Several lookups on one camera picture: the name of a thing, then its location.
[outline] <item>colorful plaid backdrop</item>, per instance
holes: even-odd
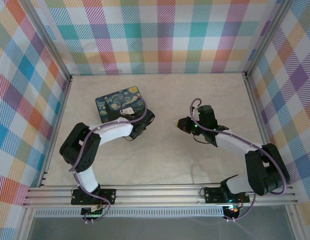
[[[271,26],[271,22],[273,21],[274,17],[276,16],[280,6],[281,6],[281,3],[283,2],[283,0],[276,0],[276,3],[273,7],[273,9],[271,10],[271,13],[269,14],[268,18],[267,18],[267,21],[262,29],[262,31],[260,32],[259,34],[259,37],[255,43],[255,46],[253,48],[253,50],[251,51],[250,55],[249,55],[249,58],[248,58],[248,61],[245,65],[245,68],[244,68],[244,71],[246,72],[248,70],[248,68],[250,67],[251,65],[251,62],[255,56],[255,53],[256,51],[259,49],[259,47],[261,46],[261,43],[266,35],[266,33],[269,31],[269,28]]]
[[[252,83],[310,230],[310,0],[295,0]]]
[[[276,4],[276,0],[32,2],[70,72],[81,75],[241,72]]]
[[[35,186],[66,80],[17,0],[0,0],[0,239]]]

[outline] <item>starry night painting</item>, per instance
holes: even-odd
[[[127,89],[96,98],[95,101],[101,122],[104,124],[118,119],[121,116],[121,102],[123,109],[131,107],[134,110],[134,113],[143,111],[145,107],[143,101],[137,96],[133,96],[131,94],[141,96],[137,86],[132,86]]]

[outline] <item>cable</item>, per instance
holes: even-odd
[[[133,141],[135,138],[132,138],[132,139],[127,139],[126,137],[124,137],[124,139],[125,139],[126,141],[131,142],[131,141]]]
[[[194,218],[194,217],[190,217],[189,218],[192,222],[194,222],[194,223],[197,223],[197,224],[201,224],[201,225],[203,225],[203,226],[214,226],[214,225],[219,225],[219,224],[227,224],[227,222],[226,221],[224,221],[224,220],[222,220],[222,221],[218,221],[218,222],[212,222],[212,223],[206,223],[206,222],[203,222],[203,221],[201,221],[201,220],[198,220],[198,219],[196,219],[196,218]],[[258,240],[259,238],[258,237],[256,237],[256,236],[254,236],[252,233],[250,233],[250,231],[248,231],[246,228],[244,228],[241,224],[239,224],[237,221],[235,221],[234,222],[234,224],[236,224],[236,225],[238,225],[241,229],[243,229],[247,234],[249,234],[253,239],[256,239],[256,240]]]
[[[196,142],[200,143],[200,144],[210,144],[209,142],[198,141],[198,140],[195,138],[195,135],[193,135],[193,139],[194,139]]]
[[[253,197],[253,201],[251,202],[251,205],[249,206],[247,212],[245,212],[242,216],[239,216],[235,219],[230,218],[229,216],[224,215],[225,218],[229,219],[229,220],[240,220],[242,218],[244,218],[247,214],[249,214],[249,212],[252,210],[254,204],[256,202],[256,193],[254,193],[254,197]]]
[[[240,201],[241,201],[240,209],[243,209],[243,204],[244,204],[243,197],[240,193],[238,195],[239,195]]]
[[[154,119],[155,119],[155,116],[149,121],[149,123],[146,126],[150,125],[154,121]]]
[[[280,178],[283,182],[283,189],[281,192],[274,192],[274,191],[271,191],[270,193],[272,194],[275,194],[275,195],[283,195],[285,192],[286,192],[286,188],[287,188],[287,184],[286,184],[286,179],[284,177],[284,174],[282,173],[282,170],[280,169],[279,165],[275,162],[275,160],[272,158],[271,155],[269,155],[264,149],[260,148],[259,146],[255,145],[254,143],[250,142],[250,141],[247,141],[246,139],[240,137],[240,136],[237,136],[235,134],[232,134],[232,133],[229,133],[229,132],[225,132],[225,131],[218,131],[218,130],[212,130],[212,129],[209,129],[209,128],[206,128],[202,125],[200,125],[196,119],[194,118],[193,116],[193,105],[196,101],[199,101],[199,104],[197,106],[200,106],[202,104],[202,100],[200,98],[195,98],[192,102],[191,102],[191,105],[189,106],[189,113],[190,113],[190,117],[191,119],[193,120],[193,122],[198,126],[200,127],[201,129],[205,130],[205,131],[209,131],[209,132],[213,132],[213,133],[218,133],[218,134],[224,134],[224,135],[227,135],[227,136],[231,136],[231,137],[234,137],[238,140],[240,140],[241,142],[249,145],[249,146],[252,146],[253,148],[255,149],[258,149],[259,151],[261,151],[266,157],[268,157],[268,159],[274,164],[276,170],[278,171],[279,175],[280,175]]]
[[[94,194],[90,193],[89,191],[87,191],[87,190],[81,185],[79,178],[78,178],[77,175],[75,174],[75,173],[76,173],[75,168],[77,167],[77,165],[79,164],[79,162],[80,162],[80,160],[81,160],[81,158],[82,158],[85,145],[86,145],[86,143],[87,143],[87,141],[88,141],[88,139],[89,139],[89,137],[90,137],[90,135],[91,135],[92,133],[94,133],[94,132],[97,131],[97,130],[103,129],[103,128],[105,128],[105,127],[109,127],[109,126],[114,126],[114,125],[118,125],[118,124],[132,124],[132,123],[138,122],[139,120],[141,120],[141,119],[143,119],[143,118],[145,117],[145,115],[146,115],[146,113],[147,113],[147,104],[146,104],[145,100],[144,100],[142,97],[140,97],[140,96],[138,96],[138,95],[136,95],[136,94],[128,94],[128,95],[125,95],[125,96],[122,98],[122,100],[121,100],[121,103],[120,103],[120,110],[123,110],[123,100],[124,100],[125,98],[129,97],[129,96],[136,96],[136,97],[138,97],[139,99],[141,99],[141,100],[143,101],[143,103],[144,103],[144,105],[145,105],[144,113],[143,113],[139,118],[134,119],[134,120],[130,120],[130,121],[113,121],[113,122],[107,122],[107,123],[104,123],[104,124],[99,125],[98,127],[95,127],[93,130],[91,130],[91,131],[86,135],[86,137],[85,137],[85,139],[84,139],[84,141],[83,141],[83,143],[82,143],[82,145],[81,145],[81,148],[80,148],[80,151],[79,151],[77,160],[76,160],[76,162],[74,163],[74,165],[69,169],[69,172],[72,172],[72,173],[73,173],[73,176],[74,176],[74,178],[75,178],[75,181],[77,182],[78,187],[79,187],[83,192],[85,192],[86,194],[90,195],[90,196],[93,197],[93,198],[100,199],[100,200],[102,200],[102,201],[104,201],[104,202],[107,203],[107,206],[108,206],[107,210],[106,210],[100,217],[98,217],[97,219],[95,219],[95,220],[94,220],[95,222],[98,222],[99,220],[101,220],[101,219],[109,212],[109,210],[110,210],[110,208],[111,208],[111,203],[110,203],[110,201],[108,201],[106,198],[101,197],[101,196],[98,196],[98,195],[94,195]],[[86,223],[86,224],[89,222],[89,221],[86,219],[86,214],[84,215],[84,220],[85,220],[85,223]]]
[[[70,195],[71,195],[72,197],[75,197],[74,194],[73,194],[73,190],[74,190],[74,189],[79,189],[79,188],[78,188],[77,186],[75,186],[75,187],[73,187],[73,188],[70,190]]]
[[[204,188],[206,188],[206,187],[203,186],[203,187],[199,190],[199,195],[200,195],[202,198],[205,198],[205,196],[201,194],[201,192],[202,192],[202,190],[203,190]]]
[[[80,148],[80,151],[79,151],[79,154],[78,154],[78,157],[76,159],[76,162],[74,163],[74,165],[68,170],[69,172],[74,172],[75,171],[75,168],[77,167],[77,165],[79,164],[81,158],[82,158],[82,155],[83,155],[83,152],[84,152],[84,147],[89,139],[89,137],[91,136],[92,133],[94,133],[95,131],[97,130],[100,130],[100,129],[103,129],[105,127],[109,127],[109,126],[114,126],[114,125],[118,125],[118,124],[132,124],[132,123],[135,123],[135,122],[138,122],[139,120],[142,120],[146,113],[147,113],[147,104],[145,102],[145,100],[141,97],[141,96],[138,96],[137,94],[128,94],[128,95],[125,95],[122,100],[121,100],[121,103],[120,103],[120,110],[123,110],[123,100],[129,96],[135,96],[135,97],[138,97],[139,99],[141,99],[145,105],[145,110],[144,110],[144,113],[142,114],[142,116],[140,116],[139,118],[137,119],[134,119],[134,120],[130,120],[130,121],[112,121],[112,122],[106,122],[104,124],[101,124],[99,125],[98,127],[95,127],[93,130],[91,130],[85,137],[84,141],[83,141],[83,144],[81,145],[81,148]]]
[[[93,198],[100,199],[100,200],[102,200],[102,201],[104,201],[104,202],[107,203],[107,206],[108,206],[107,210],[106,210],[100,217],[98,217],[98,218],[95,219],[94,221],[93,221],[93,220],[91,221],[92,224],[93,224],[94,222],[98,222],[99,220],[101,220],[101,219],[109,212],[109,210],[110,210],[110,208],[111,208],[111,203],[110,203],[110,201],[108,201],[108,200],[107,200],[106,198],[104,198],[104,197],[94,195],[94,194],[90,193],[89,191],[87,191],[84,187],[81,186],[80,180],[79,180],[79,178],[77,177],[77,175],[76,175],[75,173],[73,173],[73,176],[74,176],[75,181],[77,182],[77,185],[80,187],[80,189],[81,189],[84,193],[86,193],[87,195],[90,195],[90,196],[93,197]],[[84,220],[85,220],[85,223],[87,224],[89,221],[86,219],[86,215],[87,215],[87,214],[84,215]]]

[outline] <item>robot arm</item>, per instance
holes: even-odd
[[[131,134],[133,130],[132,124],[130,123],[116,124],[117,121],[128,122],[126,118],[119,117],[117,120],[112,121],[113,123],[115,123],[114,125],[106,126],[94,132],[100,138],[98,146],[101,146],[104,143],[107,143],[117,138],[127,137]],[[98,126],[100,125],[90,126],[89,130],[93,130]],[[95,178],[92,166],[90,166],[84,171],[80,172],[76,171],[74,174],[77,176],[80,185],[84,189],[86,189],[86,191],[88,191],[89,193],[93,192],[99,186],[99,183]]]
[[[141,113],[137,112],[134,118],[138,118],[139,116],[141,116]],[[100,127],[100,129],[97,129],[87,139],[81,158],[74,168],[75,171],[73,172],[75,179],[78,179],[82,188],[89,193],[95,192],[99,188],[99,183],[95,178],[92,164],[99,146],[121,137],[130,136],[132,139],[135,139],[143,133],[146,126],[151,124],[154,117],[155,115],[152,111],[147,109],[145,116],[141,120],[135,121],[133,124],[131,124],[129,120],[134,118],[129,115],[123,115],[123,117],[119,117],[114,121],[110,121],[102,125],[87,126],[80,122],[76,124],[70,132],[67,139],[61,146],[59,153],[68,164],[74,166],[80,154],[82,142],[85,137],[91,130],[96,127]]]
[[[221,188],[224,188],[223,191],[227,192],[227,195],[254,191],[258,195],[263,196],[283,186],[278,170],[268,157],[260,150],[252,147],[252,145],[248,145],[234,137],[233,132],[229,128],[218,125],[210,105],[194,108],[193,114],[195,120],[199,119],[197,120],[198,124],[214,131],[201,129],[190,117],[180,119],[176,126],[188,134],[203,135],[205,140],[215,147],[223,148],[238,155],[240,158],[245,158],[247,175],[236,175],[221,182]],[[288,183],[290,176],[277,147],[272,143],[266,145],[254,143],[254,145],[266,151],[275,160],[284,175],[286,183]]]

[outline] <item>starry night book cover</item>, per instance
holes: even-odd
[[[132,86],[127,89],[96,98],[95,101],[101,122],[104,124],[121,117],[121,102],[123,109],[132,108],[134,113],[143,111],[145,107],[144,102],[137,96],[133,96],[131,94],[141,97],[137,86]]]

